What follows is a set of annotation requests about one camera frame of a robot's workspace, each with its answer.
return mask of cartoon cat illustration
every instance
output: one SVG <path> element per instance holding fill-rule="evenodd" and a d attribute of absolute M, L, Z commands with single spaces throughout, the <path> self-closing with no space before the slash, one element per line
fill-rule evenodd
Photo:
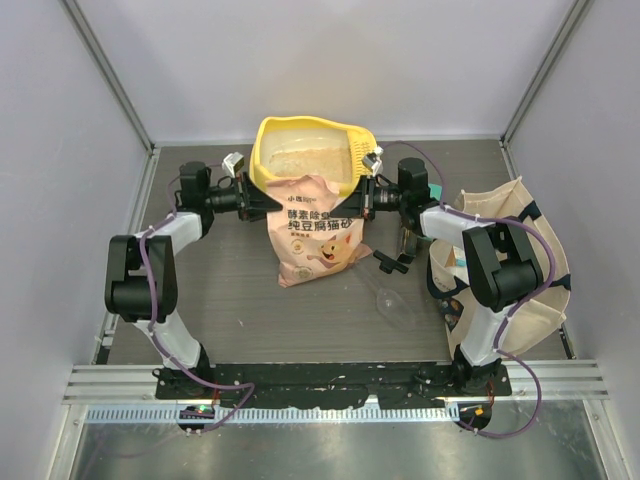
<path fill-rule="evenodd" d="M 349 245 L 350 240 L 351 233 L 340 240 L 334 235 L 320 245 L 320 255 L 307 255 L 307 260 L 318 260 L 327 269 L 337 265 L 345 266 L 354 253 L 354 249 Z"/>

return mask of black mounting plate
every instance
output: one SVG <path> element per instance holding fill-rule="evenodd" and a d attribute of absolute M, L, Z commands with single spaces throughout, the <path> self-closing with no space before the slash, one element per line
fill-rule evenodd
<path fill-rule="evenodd" d="M 358 408 L 369 395 L 377 395 L 383 409 L 431 408 L 442 407 L 442 397 L 487 395 L 486 383 L 454 387 L 451 364 L 438 362 L 217 364 L 212 370 L 214 381 L 220 384 L 255 383 L 254 394 L 246 403 L 252 408 Z M 163 398 L 162 393 L 158 389 L 157 398 Z M 221 405 L 233 407 L 244 394 L 221 391 Z M 511 395 L 503 365 L 494 380 L 494 395 Z M 193 399 L 210 401 L 211 392 Z"/>

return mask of cat litter bag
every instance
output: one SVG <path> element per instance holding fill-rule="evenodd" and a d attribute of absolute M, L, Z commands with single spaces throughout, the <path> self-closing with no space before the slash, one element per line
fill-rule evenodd
<path fill-rule="evenodd" d="M 362 243 L 364 220 L 332 218 L 340 187 L 317 175 L 267 184 L 282 210 L 267 214 L 269 238 L 278 258 L 278 283 L 290 287 L 341 272 L 371 253 Z"/>
<path fill-rule="evenodd" d="M 453 206 L 481 217 L 517 217 L 540 233 L 553 251 L 556 261 L 553 283 L 516 312 L 502 344 L 503 350 L 520 355 L 552 334 L 566 319 L 564 311 L 569 303 L 571 275 L 562 245 L 521 178 L 490 192 L 467 193 L 463 190 Z M 533 236 L 529 235 L 529 240 L 543 276 L 547 278 L 549 259 Z M 427 288 L 441 302 L 452 358 L 456 346 L 466 337 L 478 307 L 468 281 L 464 252 L 442 240 L 433 242 L 429 248 Z"/>

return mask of pink packaging bag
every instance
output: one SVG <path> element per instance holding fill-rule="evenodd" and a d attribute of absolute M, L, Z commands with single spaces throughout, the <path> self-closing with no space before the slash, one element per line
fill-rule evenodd
<path fill-rule="evenodd" d="M 290 287 L 341 272 L 371 249 L 362 242 L 364 220 L 331 218 L 342 200 L 338 185 L 317 175 L 276 180 L 267 194 L 282 204 L 267 214 L 269 238 L 280 259 L 278 283 Z"/>

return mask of metal floor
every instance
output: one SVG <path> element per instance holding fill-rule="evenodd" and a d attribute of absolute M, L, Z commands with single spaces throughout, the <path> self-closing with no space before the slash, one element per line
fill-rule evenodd
<path fill-rule="evenodd" d="M 498 402 L 512 431 L 533 402 Z M 545 401 L 509 440 L 452 422 L 225 426 L 186 438 L 172 424 L 86 425 L 72 479 L 598 480 L 606 474 L 582 401 Z"/>
<path fill-rule="evenodd" d="M 453 201 L 462 188 L 481 192 L 509 181 L 495 140 L 415 143 L 441 165 L 447 180 L 447 201 Z M 199 160 L 219 164 L 234 151 L 243 153 L 248 161 L 251 146 L 163 148 L 143 225 L 157 223 L 167 214 L 166 185 L 177 176 L 182 163 Z M 385 174 L 395 179 L 397 161 L 408 156 L 417 155 L 405 146 L 389 147 Z M 213 176 L 222 176 L 221 170 L 214 168 Z M 439 183 L 434 177 L 430 181 Z M 380 212 L 365 227 L 365 243 L 394 256 L 398 225 L 397 213 Z M 213 362 L 447 360 L 444 321 L 424 284 L 426 254 L 426 250 L 421 252 L 406 275 L 385 275 L 371 257 L 362 261 L 417 314 L 415 327 L 400 330 L 388 325 L 377 312 L 375 294 L 357 272 L 280 287 L 278 259 L 266 223 L 242 223 L 237 215 L 227 213 L 216 217 L 207 237 L 176 258 L 178 310 Z M 558 334 L 523 357 L 566 358 Z M 154 364 L 158 360 L 144 335 L 131 325 L 118 323 L 110 364 Z"/>

